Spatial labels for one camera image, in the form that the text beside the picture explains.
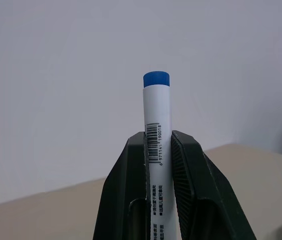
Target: dark object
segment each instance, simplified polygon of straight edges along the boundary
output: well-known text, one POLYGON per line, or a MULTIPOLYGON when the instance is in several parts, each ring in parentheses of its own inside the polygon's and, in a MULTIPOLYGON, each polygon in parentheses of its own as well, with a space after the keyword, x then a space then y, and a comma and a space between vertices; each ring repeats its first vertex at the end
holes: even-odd
MULTIPOLYGON (((129 138, 102 191, 93 240, 150 240, 143 132, 129 138)), ((230 183, 193 137, 173 131, 173 180, 182 240, 255 240, 230 183)))

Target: table surface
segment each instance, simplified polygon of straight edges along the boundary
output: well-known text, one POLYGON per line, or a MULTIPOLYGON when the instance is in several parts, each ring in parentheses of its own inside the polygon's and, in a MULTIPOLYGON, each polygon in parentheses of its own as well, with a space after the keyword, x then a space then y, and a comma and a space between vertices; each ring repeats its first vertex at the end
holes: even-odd
MULTIPOLYGON (((206 154, 230 181, 257 239, 282 240, 282 155, 237 144, 206 154)), ((103 183, 0 204, 0 240, 92 239, 103 183)))

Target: white marker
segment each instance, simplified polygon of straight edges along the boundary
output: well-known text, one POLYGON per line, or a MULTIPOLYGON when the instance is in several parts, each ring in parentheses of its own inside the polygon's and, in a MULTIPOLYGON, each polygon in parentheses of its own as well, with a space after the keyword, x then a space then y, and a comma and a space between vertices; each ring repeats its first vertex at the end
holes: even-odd
POLYGON ((150 165, 151 240, 175 240, 170 76, 163 71, 153 71, 145 74, 143 80, 144 122, 150 165))

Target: barcode label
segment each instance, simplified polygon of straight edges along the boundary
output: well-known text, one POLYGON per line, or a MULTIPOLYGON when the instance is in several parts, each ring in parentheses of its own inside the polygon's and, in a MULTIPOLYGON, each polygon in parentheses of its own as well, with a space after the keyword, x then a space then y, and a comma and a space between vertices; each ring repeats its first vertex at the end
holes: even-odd
POLYGON ((162 165, 162 129, 159 123, 146 124, 147 149, 149 153, 149 163, 162 165))

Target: blue cap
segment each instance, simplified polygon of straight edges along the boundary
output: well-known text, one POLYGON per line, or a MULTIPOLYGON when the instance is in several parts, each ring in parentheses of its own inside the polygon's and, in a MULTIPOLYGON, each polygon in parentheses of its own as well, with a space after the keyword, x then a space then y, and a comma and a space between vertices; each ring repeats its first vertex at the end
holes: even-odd
POLYGON ((144 87, 150 85, 170 86, 170 75, 164 71, 151 71, 143 77, 144 87))

